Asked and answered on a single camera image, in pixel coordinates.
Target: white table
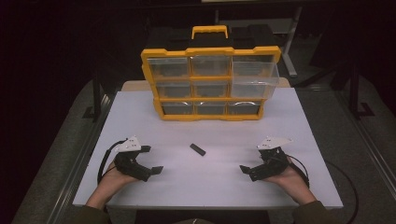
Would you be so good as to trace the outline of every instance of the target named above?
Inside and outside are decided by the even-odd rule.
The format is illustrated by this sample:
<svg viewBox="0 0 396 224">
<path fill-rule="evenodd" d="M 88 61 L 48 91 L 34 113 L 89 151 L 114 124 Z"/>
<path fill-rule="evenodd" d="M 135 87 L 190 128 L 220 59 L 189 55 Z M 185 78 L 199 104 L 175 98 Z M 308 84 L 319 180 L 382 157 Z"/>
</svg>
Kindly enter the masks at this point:
<svg viewBox="0 0 396 224">
<path fill-rule="evenodd" d="M 149 153 L 137 161 L 160 175 L 120 191 L 108 205 L 139 209 L 277 209 L 297 204 L 278 186 L 252 182 L 239 165 L 262 164 L 256 146 L 266 136 L 289 137 L 283 150 L 307 168 L 311 189 L 327 208 L 343 204 L 321 157 L 304 111 L 292 88 L 276 88 L 261 120 L 163 121 L 152 105 L 151 91 L 120 91 L 108 115 L 74 205 L 83 205 L 96 187 L 99 165 L 115 142 L 136 135 Z M 206 151 L 202 157 L 190 144 Z M 107 165 L 115 157 L 112 152 Z"/>
</svg>

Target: dark wall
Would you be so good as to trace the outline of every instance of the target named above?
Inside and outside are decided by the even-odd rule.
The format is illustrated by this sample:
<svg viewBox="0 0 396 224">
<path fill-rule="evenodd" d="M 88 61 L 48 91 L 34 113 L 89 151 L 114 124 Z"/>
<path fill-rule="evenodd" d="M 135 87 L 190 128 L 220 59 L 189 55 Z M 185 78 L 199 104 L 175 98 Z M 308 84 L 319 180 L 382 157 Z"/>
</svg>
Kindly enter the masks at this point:
<svg viewBox="0 0 396 224">
<path fill-rule="evenodd" d="M 11 222 L 70 105 L 91 79 L 66 7 L 62 1 L 12 1 L 2 7 L 3 223 Z"/>
<path fill-rule="evenodd" d="M 318 44 L 312 64 L 327 68 L 355 63 L 396 116 L 395 1 L 361 1 L 337 7 Z"/>
</svg>

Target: black cable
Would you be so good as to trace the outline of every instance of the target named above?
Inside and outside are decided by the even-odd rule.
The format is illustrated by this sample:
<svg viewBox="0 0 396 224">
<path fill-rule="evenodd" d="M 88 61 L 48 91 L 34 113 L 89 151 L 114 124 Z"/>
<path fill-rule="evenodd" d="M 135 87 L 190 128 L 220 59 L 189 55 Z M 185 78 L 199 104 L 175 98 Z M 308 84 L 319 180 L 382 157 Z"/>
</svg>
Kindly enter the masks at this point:
<svg viewBox="0 0 396 224">
<path fill-rule="evenodd" d="M 304 170 L 305 170 L 306 178 L 309 178 L 309 176 L 308 176 L 308 171 L 306 170 L 306 168 L 305 168 L 305 166 L 303 165 L 303 163 L 302 163 L 301 161 L 297 160 L 295 157 L 292 157 L 291 155 L 287 155 L 287 156 L 290 157 L 290 158 L 292 158 L 292 159 L 294 159 L 294 160 L 296 160 L 297 162 L 299 162 L 299 163 L 303 166 L 303 168 L 304 168 Z"/>
<path fill-rule="evenodd" d="M 352 217 L 349 219 L 349 221 L 346 224 L 350 224 L 353 222 L 353 220 L 355 220 L 356 215 L 358 214 L 359 211 L 359 195 L 358 195 L 358 191 L 355 188 L 355 185 L 353 184 L 352 180 L 349 178 L 349 176 L 338 166 L 334 165 L 332 162 L 324 160 L 326 163 L 330 164 L 332 167 L 334 167 L 335 169 L 337 169 L 349 182 L 350 186 L 353 189 L 353 193 L 355 194 L 355 210 L 353 211 Z"/>
<path fill-rule="evenodd" d="M 106 150 L 106 154 L 105 154 L 105 156 L 102 159 L 102 163 L 100 164 L 99 171 L 98 171 L 98 176 L 97 176 L 98 184 L 102 180 L 102 177 L 103 177 L 102 173 L 103 173 L 103 170 L 105 169 L 105 165 L 106 165 L 108 157 L 110 156 L 111 150 L 113 149 L 113 147 L 115 147 L 115 146 L 117 146 L 119 144 L 122 144 L 125 141 L 126 140 L 122 140 L 122 141 L 116 142 L 115 144 L 113 144 L 113 146 L 111 146 L 108 150 Z"/>
</svg>

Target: sleeve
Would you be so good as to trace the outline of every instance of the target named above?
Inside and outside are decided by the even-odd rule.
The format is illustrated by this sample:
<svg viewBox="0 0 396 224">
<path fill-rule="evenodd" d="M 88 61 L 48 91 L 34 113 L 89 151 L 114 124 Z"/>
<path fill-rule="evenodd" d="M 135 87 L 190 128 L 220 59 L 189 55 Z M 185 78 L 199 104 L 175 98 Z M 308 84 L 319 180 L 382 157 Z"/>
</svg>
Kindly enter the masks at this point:
<svg viewBox="0 0 396 224">
<path fill-rule="evenodd" d="M 82 206 L 71 224 L 107 224 L 109 220 L 110 217 L 103 211 L 89 206 Z"/>
<path fill-rule="evenodd" d="M 292 215 L 296 224 L 341 224 L 320 201 L 302 205 Z"/>
</svg>

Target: compartment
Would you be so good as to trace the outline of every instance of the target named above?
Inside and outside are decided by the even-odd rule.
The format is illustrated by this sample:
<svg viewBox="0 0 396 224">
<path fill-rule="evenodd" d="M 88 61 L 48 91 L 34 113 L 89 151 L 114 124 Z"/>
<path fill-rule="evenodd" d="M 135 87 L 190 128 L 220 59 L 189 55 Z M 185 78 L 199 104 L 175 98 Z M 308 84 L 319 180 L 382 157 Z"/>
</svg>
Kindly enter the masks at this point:
<svg viewBox="0 0 396 224">
<path fill-rule="evenodd" d="M 194 102 L 198 115 L 223 115 L 225 114 L 225 105 L 225 102 L 221 101 Z"/>
<path fill-rule="evenodd" d="M 154 78 L 189 77 L 189 61 L 182 58 L 148 58 L 151 74 Z"/>
<path fill-rule="evenodd" d="M 271 76 L 233 76 L 231 97 L 270 99 L 279 82 L 277 67 L 272 67 Z"/>
<path fill-rule="evenodd" d="M 233 77 L 276 76 L 274 60 L 274 55 L 233 56 Z"/>
<path fill-rule="evenodd" d="M 157 82 L 157 92 L 160 98 L 186 98 L 191 97 L 191 84 L 185 82 Z"/>
<path fill-rule="evenodd" d="M 191 74 L 193 76 L 224 77 L 230 73 L 230 56 L 197 55 L 190 57 Z"/>
<path fill-rule="evenodd" d="M 162 102 L 165 115 L 190 115 L 192 114 L 192 102 Z"/>
<path fill-rule="evenodd" d="M 195 97 L 226 97 L 228 81 L 193 81 L 192 91 Z"/>
<path fill-rule="evenodd" d="M 262 101 L 231 101 L 228 102 L 229 115 L 257 115 Z"/>
</svg>

